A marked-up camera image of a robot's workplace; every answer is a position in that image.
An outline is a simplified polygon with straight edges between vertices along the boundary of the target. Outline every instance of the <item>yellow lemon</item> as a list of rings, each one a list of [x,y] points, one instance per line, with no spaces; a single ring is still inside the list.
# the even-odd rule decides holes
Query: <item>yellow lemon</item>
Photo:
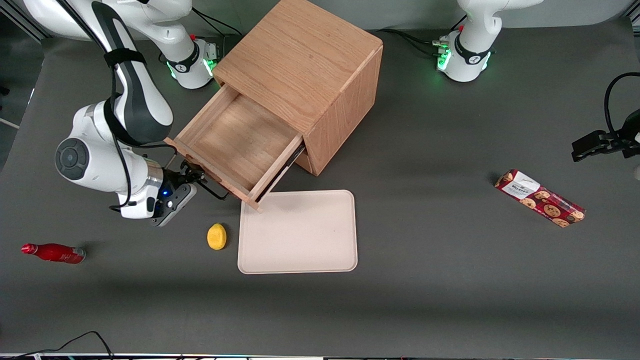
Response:
[[[207,231],[207,243],[214,250],[221,250],[227,244],[227,232],[221,224],[214,224]]]

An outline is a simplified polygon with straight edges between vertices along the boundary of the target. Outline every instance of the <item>black strap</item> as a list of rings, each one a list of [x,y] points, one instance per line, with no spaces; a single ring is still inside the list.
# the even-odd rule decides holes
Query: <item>black strap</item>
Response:
[[[116,64],[123,63],[125,61],[138,61],[141,63],[147,63],[145,57],[137,51],[133,51],[127,48],[115,49],[104,55],[104,61],[107,62],[109,67],[114,67]]]
[[[454,47],[458,54],[465,59],[465,62],[468,65],[475,65],[480,62],[480,60],[484,59],[484,57],[489,53],[491,49],[485,50],[481,53],[474,53],[473,51],[469,51],[462,46],[460,42],[460,34],[456,36],[454,41]]]
[[[198,61],[199,58],[200,58],[200,47],[198,46],[198,44],[193,42],[193,51],[191,52],[191,55],[189,55],[188,58],[186,58],[186,59],[184,59],[182,61],[171,61],[171,60],[167,59],[167,62],[177,72],[184,73],[184,72],[189,71],[191,69],[191,66],[193,64],[195,64],[196,61]]]

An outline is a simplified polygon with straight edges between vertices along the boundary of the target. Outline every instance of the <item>gray tabletop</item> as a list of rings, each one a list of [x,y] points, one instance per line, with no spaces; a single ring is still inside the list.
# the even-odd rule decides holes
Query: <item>gray tabletop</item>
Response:
[[[570,155],[572,141],[604,128],[610,80],[639,69],[628,21],[506,29],[469,84],[380,36],[374,108],[321,176],[296,167],[276,187],[353,192],[358,266],[253,276],[236,265],[237,199],[201,192],[156,229],[109,211],[114,194],[57,174],[54,151],[74,112],[107,98],[110,82],[95,45],[44,42],[0,180],[0,351],[97,330],[115,352],[638,358],[638,160]],[[182,89],[153,44],[139,45],[173,108],[175,136],[217,86]],[[616,87],[616,127],[638,94],[635,80]],[[585,207],[586,219],[561,229],[494,189],[510,168]],[[230,238],[219,252],[205,240],[216,222]],[[28,241],[82,245],[88,258],[48,263],[20,253]],[[93,340],[69,350],[102,351]]]

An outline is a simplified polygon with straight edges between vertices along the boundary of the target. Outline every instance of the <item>black clamp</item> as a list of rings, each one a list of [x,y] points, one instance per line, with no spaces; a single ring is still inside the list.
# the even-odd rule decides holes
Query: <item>black clamp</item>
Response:
[[[475,65],[479,63],[491,51],[491,49],[488,49],[481,53],[474,53],[473,51],[469,51],[465,49],[460,43],[460,34],[456,36],[456,39],[454,40],[453,44],[454,44],[454,47],[456,48],[456,52],[458,52],[458,54],[460,54],[460,56],[462,56],[465,59],[465,62],[468,65]]]
[[[631,113],[622,128],[614,133],[596,130],[574,141],[571,144],[573,161],[578,162],[589,156],[618,151],[622,151],[625,159],[640,155],[640,143],[635,140],[638,132],[640,132],[640,109]]]

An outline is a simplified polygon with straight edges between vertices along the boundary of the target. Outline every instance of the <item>black cable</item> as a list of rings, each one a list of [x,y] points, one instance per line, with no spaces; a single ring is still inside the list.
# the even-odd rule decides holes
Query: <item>black cable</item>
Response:
[[[107,53],[107,49],[102,45],[98,36],[93,33],[89,25],[84,21],[84,19],[78,14],[78,12],[69,5],[67,0],[57,0],[58,4],[71,16],[71,18],[78,24],[78,26],[86,33],[86,36],[89,37],[93,42],[98,44],[98,46]]]
[[[413,46],[416,50],[420,51],[422,54],[427,54],[429,56],[431,56],[432,54],[429,51],[426,51],[424,49],[421,49],[418,45],[416,45],[412,40],[411,37],[406,36],[402,31],[387,31],[387,30],[392,30],[392,29],[381,29],[378,31],[384,32],[384,33],[393,33],[393,34],[397,34],[399,35],[401,38],[403,38],[405,41],[407,41],[409,43],[409,45]]]
[[[211,195],[213,195],[219,200],[226,200],[227,196],[229,196],[229,192],[227,192],[224,196],[220,196],[217,193],[214,193],[213,190],[211,190],[208,186],[204,185],[204,183],[201,180],[196,181],[196,183],[198,183],[198,185],[202,186],[204,190],[207,190],[208,193],[210,193]]]
[[[111,349],[109,348],[109,345],[107,345],[107,342],[104,341],[102,336],[97,331],[93,331],[93,330],[92,331],[87,331],[86,333],[84,333],[84,334],[82,334],[80,336],[76,336],[75,338],[73,338],[73,339],[67,341],[66,343],[64,343],[59,348],[55,348],[55,349],[46,348],[46,349],[43,349],[43,350],[28,352],[28,353],[22,354],[22,355],[11,356],[11,357],[5,358],[5,359],[18,359],[20,357],[25,357],[25,356],[29,356],[29,355],[33,355],[33,354],[39,354],[41,352],[57,352],[57,351],[60,351],[60,350],[64,349],[67,345],[71,344],[75,340],[78,340],[79,338],[82,338],[83,336],[88,335],[88,334],[95,334],[98,337],[98,339],[100,339],[100,341],[104,345],[104,349],[107,350],[107,354],[109,354],[110,360],[113,360],[113,356],[114,355],[113,355],[113,352],[111,351]]]
[[[210,27],[212,27],[214,30],[216,30],[218,32],[218,34],[220,34],[221,37],[225,37],[226,35],[222,33],[222,31],[220,31],[218,28],[216,28],[216,26],[214,24],[211,24],[207,18],[205,18],[201,13],[199,12],[195,12],[196,15],[198,15],[202,20],[204,20],[204,22],[206,22],[207,24],[209,24]]]
[[[609,134],[611,136],[613,136],[613,138],[620,143],[622,146],[624,146],[627,150],[629,151],[633,151],[631,149],[631,147],[629,146],[629,144],[627,144],[626,142],[622,142],[622,139],[620,139],[620,136],[618,135],[618,132],[613,128],[613,124],[611,124],[611,113],[609,112],[609,98],[611,96],[611,90],[613,89],[613,86],[622,78],[626,78],[627,76],[637,76],[640,77],[640,72],[626,72],[624,74],[620,74],[618,76],[616,76],[610,83],[609,86],[607,86],[607,91],[605,91],[604,93],[604,119],[607,123],[607,128],[609,128]]]
[[[100,48],[102,49],[102,51],[104,51],[105,54],[108,53],[106,47],[104,47],[104,45],[102,45],[102,43],[98,39],[98,36],[91,30],[89,25],[78,14],[76,9],[71,7],[71,5],[69,5],[67,0],[57,0],[57,2],[69,14],[69,16],[71,16],[71,18],[76,22],[76,24],[78,24],[78,26],[86,33],[86,35],[90,39],[92,39],[96,44],[98,44],[98,46],[100,46]],[[111,68],[111,112],[114,113],[114,114],[115,114],[115,102],[116,102],[116,73],[115,73],[115,66]],[[122,150],[120,148],[120,144],[118,143],[118,139],[117,139],[116,135],[113,132],[111,132],[111,137],[113,138],[113,143],[114,143],[114,145],[116,147],[116,150],[118,152],[118,157],[120,158],[120,161],[122,162],[122,168],[124,169],[125,178],[127,180],[127,200],[123,204],[111,205],[109,207],[109,209],[111,209],[113,211],[120,212],[120,208],[123,208],[124,206],[128,205],[129,201],[131,200],[131,177],[129,175],[129,168],[127,167],[127,162],[124,159],[124,155],[122,155]]]
[[[211,24],[202,14],[200,14],[200,12],[195,12],[196,15],[198,15],[202,20],[204,20],[204,22],[206,22],[207,24],[209,24],[210,27],[214,28],[218,34],[220,34],[220,36],[222,37],[222,56],[220,56],[220,58],[224,58],[225,57],[225,39],[227,38],[227,36],[225,34],[222,33],[222,31],[220,31],[218,28],[216,28],[213,24]]]
[[[193,7],[192,7],[191,9],[193,9],[193,12],[195,12],[196,14],[199,14],[199,15],[201,15],[201,16],[207,17],[207,18],[209,18],[209,19],[211,19],[211,20],[213,20],[213,21],[217,22],[218,24],[221,24],[221,25],[223,25],[223,26],[226,26],[226,27],[228,27],[229,29],[231,29],[231,30],[235,31],[236,33],[238,33],[238,35],[243,36],[243,35],[242,35],[242,33],[240,32],[240,30],[238,30],[238,29],[234,28],[233,26],[231,26],[231,25],[227,24],[226,22],[222,22],[222,21],[220,21],[220,20],[218,20],[218,19],[216,19],[216,18],[214,18],[214,17],[211,17],[211,16],[209,16],[209,15],[205,14],[204,12],[201,12],[200,10],[198,10],[198,9],[196,9],[196,8],[193,8]]]
[[[400,31],[400,30],[396,30],[396,29],[380,29],[380,30],[378,30],[378,31],[379,31],[379,32],[381,32],[381,33],[392,33],[392,34],[398,34],[398,35],[400,35],[401,37],[407,37],[407,38],[409,38],[410,40],[413,40],[413,41],[415,41],[415,42],[417,42],[417,43],[420,43],[420,44],[426,44],[426,45],[431,45],[431,42],[430,42],[430,41],[428,41],[428,40],[423,40],[423,39],[419,39],[419,38],[417,38],[417,37],[415,37],[415,36],[413,36],[413,35],[411,35],[411,34],[409,34],[409,33],[404,32],[404,31]]]
[[[111,68],[111,112],[115,114],[115,104],[116,104],[116,72],[115,67]],[[129,204],[131,200],[131,176],[129,175],[129,167],[127,166],[126,160],[124,160],[124,155],[122,154],[122,149],[120,148],[120,144],[118,143],[118,139],[116,138],[116,134],[111,132],[111,137],[113,137],[113,143],[116,146],[116,151],[118,151],[118,157],[120,158],[120,162],[122,163],[122,169],[124,170],[124,176],[127,180],[127,199],[122,204],[111,205],[109,207],[110,210],[120,212],[121,208],[124,208]]]
[[[129,145],[129,146],[135,147],[137,149],[156,149],[158,147],[169,147],[173,149],[173,155],[178,155],[178,149],[176,149],[175,146],[169,145],[167,143],[159,143],[157,145]]]
[[[466,18],[467,14],[465,14],[465,16],[463,16],[462,19],[460,19],[454,26],[451,26],[451,29],[449,31],[454,31],[458,27],[458,25],[460,25],[460,23],[463,22]]]

